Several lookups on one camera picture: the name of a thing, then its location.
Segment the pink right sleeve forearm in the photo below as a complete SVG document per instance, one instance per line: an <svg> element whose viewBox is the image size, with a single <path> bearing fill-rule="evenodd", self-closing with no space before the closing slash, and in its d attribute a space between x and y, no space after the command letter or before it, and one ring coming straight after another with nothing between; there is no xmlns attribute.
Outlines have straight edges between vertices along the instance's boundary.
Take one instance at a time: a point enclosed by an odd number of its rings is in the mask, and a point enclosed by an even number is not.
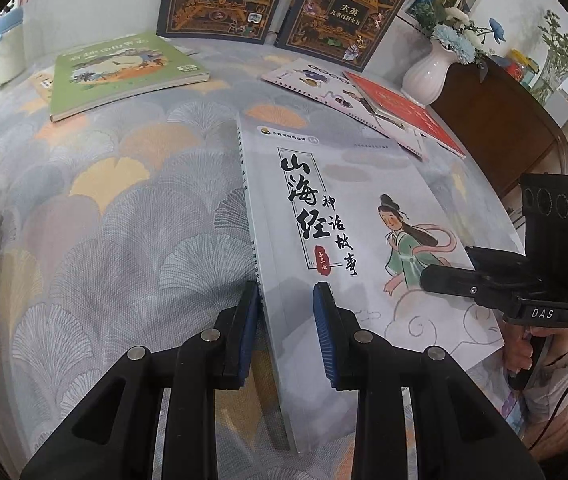
<svg viewBox="0 0 568 480"><path fill-rule="evenodd" d="M552 364L544 361L523 390L528 421L522 440L536 460L568 452L568 353Z"/></svg>

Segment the right hand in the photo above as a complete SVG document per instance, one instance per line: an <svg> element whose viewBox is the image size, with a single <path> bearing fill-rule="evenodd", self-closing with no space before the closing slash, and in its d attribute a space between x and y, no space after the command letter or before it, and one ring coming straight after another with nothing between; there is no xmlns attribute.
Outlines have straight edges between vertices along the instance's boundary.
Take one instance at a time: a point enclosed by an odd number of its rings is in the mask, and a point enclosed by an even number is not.
<svg viewBox="0 0 568 480"><path fill-rule="evenodd" d="M524 327L508 323L500 324L504 339L504 365L506 370L519 373L533 366L531 337L549 337L552 342L547 350L545 365L552 364L568 353L568 328Z"/></svg>

